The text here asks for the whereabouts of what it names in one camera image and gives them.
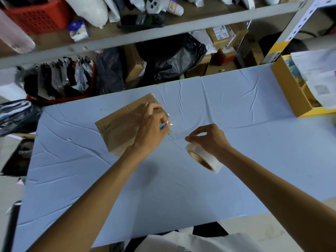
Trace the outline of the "person's left hand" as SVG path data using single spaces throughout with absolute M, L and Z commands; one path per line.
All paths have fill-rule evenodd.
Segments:
M 139 112 L 138 130 L 132 145 L 132 148 L 140 155 L 141 159 L 146 158 L 151 152 L 153 152 L 167 135 L 161 133 L 160 131 L 145 131 L 143 128 L 143 109 L 144 107 Z

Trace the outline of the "white perforated shelf upright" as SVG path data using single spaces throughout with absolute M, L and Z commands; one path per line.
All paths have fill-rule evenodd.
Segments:
M 324 7 L 336 5 L 336 0 L 306 0 L 300 5 L 300 9 L 293 16 L 286 28 L 283 30 L 277 41 L 273 44 L 269 52 L 266 54 L 261 64 L 275 62 L 283 50 L 288 46 L 291 40 L 302 29 L 305 23 L 313 15 L 313 13 Z

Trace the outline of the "large white plastic bag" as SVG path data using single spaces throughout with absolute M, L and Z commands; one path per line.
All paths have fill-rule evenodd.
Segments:
M 103 29 L 108 20 L 108 8 L 104 0 L 65 0 L 75 11 L 92 26 Z

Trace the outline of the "black wrapped item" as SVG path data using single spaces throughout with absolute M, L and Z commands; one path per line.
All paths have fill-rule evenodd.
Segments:
M 125 15 L 117 24 L 117 28 L 128 32 L 138 32 L 147 29 L 163 28 L 166 26 L 166 12 L 158 14 Z

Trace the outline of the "black striped plastic bag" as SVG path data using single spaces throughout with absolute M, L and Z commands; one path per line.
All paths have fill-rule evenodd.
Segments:
M 24 99 L 1 103 L 0 137 L 35 132 L 42 113 L 42 107 Z

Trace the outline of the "light blue table cloth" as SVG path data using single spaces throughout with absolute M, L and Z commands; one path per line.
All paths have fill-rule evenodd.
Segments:
M 12 252 L 25 252 L 118 159 L 95 122 L 152 93 L 171 133 L 132 174 L 94 246 L 267 208 L 227 168 L 213 173 L 184 138 L 215 123 L 230 144 L 318 200 L 336 197 L 336 114 L 296 118 L 270 64 L 48 106 L 37 127 Z

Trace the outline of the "grey metal shelving rack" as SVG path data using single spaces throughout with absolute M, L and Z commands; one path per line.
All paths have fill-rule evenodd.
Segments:
M 116 23 L 108 22 L 103 29 L 87 25 L 89 38 L 74 42 L 65 30 L 41 35 L 33 35 L 36 47 L 27 54 L 18 54 L 0 41 L 0 69 L 26 64 L 44 63 L 63 56 L 83 54 L 85 52 L 106 49 L 115 46 L 187 33 L 219 25 L 262 19 L 295 12 L 305 14 L 305 8 L 311 5 L 320 8 L 336 4 L 336 0 L 305 0 L 280 3 L 268 6 L 263 0 L 255 0 L 254 9 L 243 5 L 225 5 L 219 0 L 204 0 L 204 7 L 197 8 L 186 0 L 177 0 L 184 8 L 183 16 L 168 14 L 166 26 L 128 33 L 117 28 Z

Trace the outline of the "clear packing tape roll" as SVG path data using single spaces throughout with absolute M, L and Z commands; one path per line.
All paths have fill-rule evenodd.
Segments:
M 219 173 L 223 167 L 223 164 L 216 157 L 206 152 L 198 144 L 188 143 L 185 150 L 196 162 L 214 173 Z

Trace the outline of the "red plastic basket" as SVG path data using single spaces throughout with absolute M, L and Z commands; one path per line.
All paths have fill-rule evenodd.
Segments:
M 1 11 L 28 35 L 66 29 L 74 17 L 73 9 L 65 0 Z

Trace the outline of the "white printed paper sheets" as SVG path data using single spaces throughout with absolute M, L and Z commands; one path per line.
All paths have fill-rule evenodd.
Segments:
M 315 100 L 336 109 L 336 47 L 294 52 L 291 58 Z

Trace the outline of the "red plastic crate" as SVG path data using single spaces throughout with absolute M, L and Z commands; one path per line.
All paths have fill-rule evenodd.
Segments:
M 33 97 L 30 95 L 27 95 L 26 100 L 32 102 L 33 104 L 44 107 L 44 106 L 62 104 L 66 102 L 71 102 L 71 101 L 76 101 L 76 100 L 81 100 L 81 99 L 92 97 L 93 89 L 96 85 L 96 64 L 95 62 L 92 62 L 92 64 L 93 64 L 93 68 L 92 68 L 91 82 L 90 82 L 89 88 L 85 91 L 85 93 L 82 96 L 60 98 L 60 99 L 55 99 L 55 100 L 46 100 L 44 98 Z

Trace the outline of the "brown cardboard parcel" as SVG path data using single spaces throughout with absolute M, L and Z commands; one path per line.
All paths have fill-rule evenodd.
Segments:
M 146 103 L 158 101 L 148 93 L 95 123 L 110 153 L 120 157 L 134 143 L 140 113 Z

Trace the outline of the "translucent plastic bag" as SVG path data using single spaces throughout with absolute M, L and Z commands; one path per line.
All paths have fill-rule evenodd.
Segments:
M 36 47 L 35 42 L 0 9 L 0 39 L 18 54 L 26 54 Z

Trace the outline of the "dark plastic bag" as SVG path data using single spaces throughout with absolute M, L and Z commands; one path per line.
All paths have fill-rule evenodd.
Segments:
M 96 93 L 105 95 L 126 89 L 119 47 L 104 49 L 96 57 Z

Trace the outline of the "person's right forearm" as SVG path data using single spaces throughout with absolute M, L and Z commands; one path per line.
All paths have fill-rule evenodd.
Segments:
M 305 252 L 336 252 L 336 211 L 232 147 L 216 158 L 265 205 Z

